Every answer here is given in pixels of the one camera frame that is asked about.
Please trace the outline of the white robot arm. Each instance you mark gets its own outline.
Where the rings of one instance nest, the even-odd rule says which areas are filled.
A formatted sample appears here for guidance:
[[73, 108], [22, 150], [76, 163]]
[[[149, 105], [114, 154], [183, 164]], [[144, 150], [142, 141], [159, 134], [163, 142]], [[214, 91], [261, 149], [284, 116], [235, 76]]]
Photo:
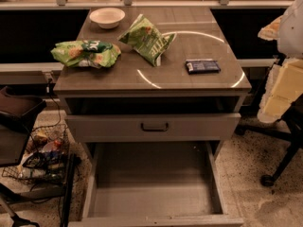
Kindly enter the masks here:
[[277, 51], [285, 58], [281, 66], [274, 65], [265, 84], [257, 118], [263, 123], [280, 119], [303, 95], [303, 0], [294, 2], [258, 36], [276, 40]]

